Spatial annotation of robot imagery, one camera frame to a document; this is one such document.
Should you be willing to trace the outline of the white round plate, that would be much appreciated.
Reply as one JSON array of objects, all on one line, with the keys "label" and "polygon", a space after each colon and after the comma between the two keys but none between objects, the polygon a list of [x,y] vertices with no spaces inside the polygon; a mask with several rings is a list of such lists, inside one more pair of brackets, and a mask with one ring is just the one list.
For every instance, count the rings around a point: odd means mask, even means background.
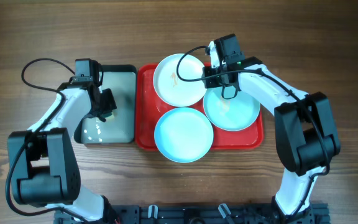
[{"label": "white round plate", "polygon": [[[173,54],[164,58],[154,71],[153,84],[156,94],[165,103],[186,107],[197,103],[206,93],[202,81],[185,82],[177,75],[177,64],[183,54]],[[184,79],[201,78],[203,63],[192,55],[187,55],[180,63],[179,73]]]}]

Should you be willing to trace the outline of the green yellow sponge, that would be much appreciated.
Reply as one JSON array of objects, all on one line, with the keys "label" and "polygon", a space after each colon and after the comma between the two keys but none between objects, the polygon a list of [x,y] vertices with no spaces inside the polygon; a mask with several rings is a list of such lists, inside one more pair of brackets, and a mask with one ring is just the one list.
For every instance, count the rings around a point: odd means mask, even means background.
[{"label": "green yellow sponge", "polygon": [[106,121],[112,121],[115,118],[115,116],[114,113],[108,113],[108,114],[104,114],[103,118],[105,118]]}]

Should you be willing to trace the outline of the light blue front plate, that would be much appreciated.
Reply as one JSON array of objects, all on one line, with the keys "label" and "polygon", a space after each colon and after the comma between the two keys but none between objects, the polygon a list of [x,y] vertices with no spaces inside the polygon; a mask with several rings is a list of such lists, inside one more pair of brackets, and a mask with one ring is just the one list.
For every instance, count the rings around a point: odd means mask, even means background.
[{"label": "light blue front plate", "polygon": [[209,119],[193,108],[175,108],[166,112],[155,125],[154,141],[167,159],[190,163],[211,149],[214,131]]}]

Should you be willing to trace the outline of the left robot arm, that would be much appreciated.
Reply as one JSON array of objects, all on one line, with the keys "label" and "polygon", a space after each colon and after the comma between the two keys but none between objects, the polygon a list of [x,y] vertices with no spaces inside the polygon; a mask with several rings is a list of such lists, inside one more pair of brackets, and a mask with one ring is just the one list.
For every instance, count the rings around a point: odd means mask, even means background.
[{"label": "left robot arm", "polygon": [[8,137],[6,202],[26,217],[57,212],[81,223],[119,223],[108,199],[82,186],[71,144],[83,118],[115,109],[111,90],[63,83],[55,93],[56,100],[40,121]]}]

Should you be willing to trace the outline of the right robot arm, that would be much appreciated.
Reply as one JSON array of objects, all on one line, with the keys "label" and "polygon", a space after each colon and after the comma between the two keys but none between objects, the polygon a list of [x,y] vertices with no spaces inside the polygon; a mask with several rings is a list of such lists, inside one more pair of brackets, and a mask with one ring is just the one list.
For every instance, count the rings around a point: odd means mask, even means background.
[{"label": "right robot arm", "polygon": [[274,204],[288,222],[302,217],[317,178],[329,174],[331,159],[341,150],[328,97],[290,86],[255,57],[206,66],[203,78],[207,88],[233,86],[273,114],[277,154],[285,168]]}]

